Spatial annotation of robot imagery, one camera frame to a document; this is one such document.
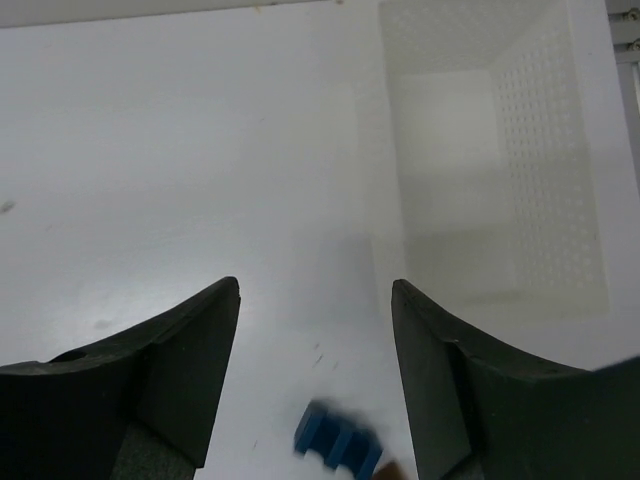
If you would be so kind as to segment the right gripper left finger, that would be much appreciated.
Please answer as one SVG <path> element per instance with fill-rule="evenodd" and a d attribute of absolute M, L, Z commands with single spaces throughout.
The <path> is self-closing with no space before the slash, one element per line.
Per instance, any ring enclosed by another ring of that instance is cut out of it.
<path fill-rule="evenodd" d="M 1 369 L 5 479 L 191 479 L 206 461 L 240 307 L 223 278 L 122 332 Z"/>

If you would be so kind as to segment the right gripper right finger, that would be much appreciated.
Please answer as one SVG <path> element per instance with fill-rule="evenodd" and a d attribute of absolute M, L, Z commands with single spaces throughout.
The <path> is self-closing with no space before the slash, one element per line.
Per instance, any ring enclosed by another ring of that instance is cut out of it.
<path fill-rule="evenodd" d="M 422 479 L 635 479 L 639 362 L 588 371 L 519 350 L 414 285 L 392 321 Z"/>

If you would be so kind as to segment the brown wood block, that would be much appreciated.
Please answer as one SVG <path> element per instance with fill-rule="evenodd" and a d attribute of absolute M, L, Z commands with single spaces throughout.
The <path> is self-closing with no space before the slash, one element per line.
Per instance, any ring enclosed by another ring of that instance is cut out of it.
<path fill-rule="evenodd" d="M 371 480 L 406 480 L 406 475 L 401 465 L 393 460 L 377 469 Z"/>

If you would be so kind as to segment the blue wood block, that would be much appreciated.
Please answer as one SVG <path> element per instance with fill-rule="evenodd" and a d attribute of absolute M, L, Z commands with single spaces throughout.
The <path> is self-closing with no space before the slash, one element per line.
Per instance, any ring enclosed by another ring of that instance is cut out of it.
<path fill-rule="evenodd" d="M 346 468 L 353 479 L 371 479 L 383 452 L 373 430 L 320 400 L 307 405 L 294 433 L 293 449 L 302 456 L 317 454 L 332 471 Z"/>

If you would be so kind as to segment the white perforated plastic bin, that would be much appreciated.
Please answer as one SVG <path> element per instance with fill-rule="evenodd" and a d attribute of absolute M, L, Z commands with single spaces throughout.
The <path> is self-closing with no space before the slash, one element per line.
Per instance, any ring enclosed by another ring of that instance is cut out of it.
<path fill-rule="evenodd" d="M 459 316 L 611 308 L 587 64 L 601 1 L 357 1 L 360 164 L 379 300 L 405 278 Z"/>

